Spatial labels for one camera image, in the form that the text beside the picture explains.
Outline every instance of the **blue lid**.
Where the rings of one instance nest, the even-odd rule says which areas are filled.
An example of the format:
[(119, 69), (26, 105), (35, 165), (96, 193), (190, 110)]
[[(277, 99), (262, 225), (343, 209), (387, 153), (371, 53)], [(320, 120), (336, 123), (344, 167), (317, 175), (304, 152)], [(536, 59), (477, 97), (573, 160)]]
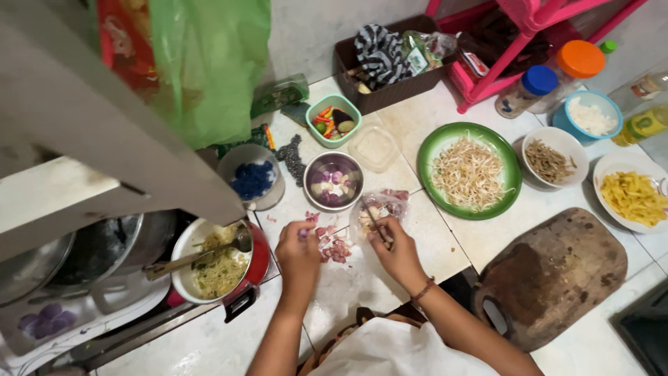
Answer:
[(522, 85), (533, 95), (550, 94), (559, 85), (556, 73), (546, 66), (532, 66), (522, 75)]

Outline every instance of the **hand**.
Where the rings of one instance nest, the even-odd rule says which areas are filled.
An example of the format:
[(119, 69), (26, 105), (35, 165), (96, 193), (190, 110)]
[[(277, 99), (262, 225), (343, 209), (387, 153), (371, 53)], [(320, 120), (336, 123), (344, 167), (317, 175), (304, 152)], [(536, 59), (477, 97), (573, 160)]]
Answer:
[[(281, 300), (304, 313), (320, 274), (318, 239), (309, 231), (313, 228), (315, 223), (311, 222), (289, 223), (281, 231), (281, 240), (276, 247), (276, 260), (283, 277)], [(299, 237), (303, 229), (309, 231), (305, 239)]]
[(381, 218), (376, 221), (376, 224), (384, 227), (394, 239), (392, 248), (387, 250), (378, 233), (372, 232), (367, 236), (380, 263), (408, 294), (411, 296), (419, 294), (426, 286), (428, 277), (420, 264), (418, 251), (415, 249), (415, 240), (408, 236), (401, 228), (399, 221), (392, 216)]

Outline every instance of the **red pot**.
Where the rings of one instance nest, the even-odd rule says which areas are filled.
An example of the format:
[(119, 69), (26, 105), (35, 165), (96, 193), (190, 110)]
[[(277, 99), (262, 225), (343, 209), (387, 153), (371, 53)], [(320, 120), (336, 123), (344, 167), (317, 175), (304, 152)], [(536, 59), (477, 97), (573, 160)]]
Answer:
[[(172, 273), (174, 288), (185, 300), (195, 304), (220, 302), (224, 305), (227, 313), (225, 323), (230, 322), (255, 303), (260, 294), (260, 283), (269, 269), (269, 258), (271, 257), (269, 242), (262, 230), (244, 219), (240, 222), (250, 229), (253, 247), (250, 252), (242, 254), (249, 259), (248, 268), (246, 274), (230, 292), (215, 299), (204, 299), (199, 287), (195, 284), (190, 268), (185, 267)], [(192, 222), (176, 242), (172, 260), (199, 252), (200, 248), (193, 245), (203, 242), (215, 227), (216, 225), (202, 218)]]

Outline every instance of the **blue bowl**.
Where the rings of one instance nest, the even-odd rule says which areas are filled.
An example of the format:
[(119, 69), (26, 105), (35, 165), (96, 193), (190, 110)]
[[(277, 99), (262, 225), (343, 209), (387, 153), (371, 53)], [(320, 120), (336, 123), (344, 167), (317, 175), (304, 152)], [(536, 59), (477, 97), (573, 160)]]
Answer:
[[(591, 134), (584, 129), (580, 128), (568, 113), (568, 103), (573, 98), (580, 98), (580, 104), (583, 106), (592, 106), (596, 104), (601, 112), (612, 119), (617, 119), (617, 127), (610, 130), (608, 133), (602, 134), (601, 136), (596, 136)], [(622, 125), (624, 123), (624, 118), (622, 113), (619, 110), (619, 107), (607, 96), (595, 92), (592, 90), (581, 90), (571, 94), (566, 100), (559, 106), (559, 108), (554, 113), (552, 118), (552, 126), (556, 128), (563, 129), (568, 133), (571, 133), (575, 139), (580, 141), (580, 144), (587, 146), (595, 143), (598, 140), (605, 140), (606, 138), (612, 138), (617, 135), (622, 130)]]

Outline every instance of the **wrist bracelet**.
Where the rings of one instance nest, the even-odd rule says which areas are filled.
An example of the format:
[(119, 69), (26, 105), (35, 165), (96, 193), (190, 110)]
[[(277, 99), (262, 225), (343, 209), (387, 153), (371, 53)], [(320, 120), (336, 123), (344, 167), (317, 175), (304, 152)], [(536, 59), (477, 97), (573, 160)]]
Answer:
[(431, 277), (427, 280), (427, 286), (425, 286), (425, 288), (418, 295), (411, 296), (411, 301), (417, 302), (422, 296), (424, 296), (424, 294), (427, 293), (427, 291), (429, 291), (430, 288), (432, 288), (432, 286), (436, 286), (434, 277)]

